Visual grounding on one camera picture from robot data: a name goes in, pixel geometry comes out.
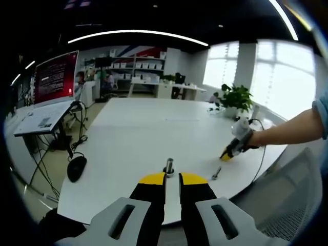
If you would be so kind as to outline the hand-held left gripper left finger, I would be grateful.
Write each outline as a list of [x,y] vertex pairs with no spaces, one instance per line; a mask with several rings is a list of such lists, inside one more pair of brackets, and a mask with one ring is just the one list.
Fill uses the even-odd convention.
[[166,200],[164,172],[143,177],[130,197],[121,197],[96,214],[89,228],[55,245],[157,245]]

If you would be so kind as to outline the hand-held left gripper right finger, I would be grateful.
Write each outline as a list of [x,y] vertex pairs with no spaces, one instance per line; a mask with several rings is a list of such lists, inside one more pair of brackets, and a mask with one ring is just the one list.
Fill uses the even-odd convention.
[[218,198],[208,181],[179,174],[181,221],[188,245],[289,245],[260,232],[252,216],[226,198]]

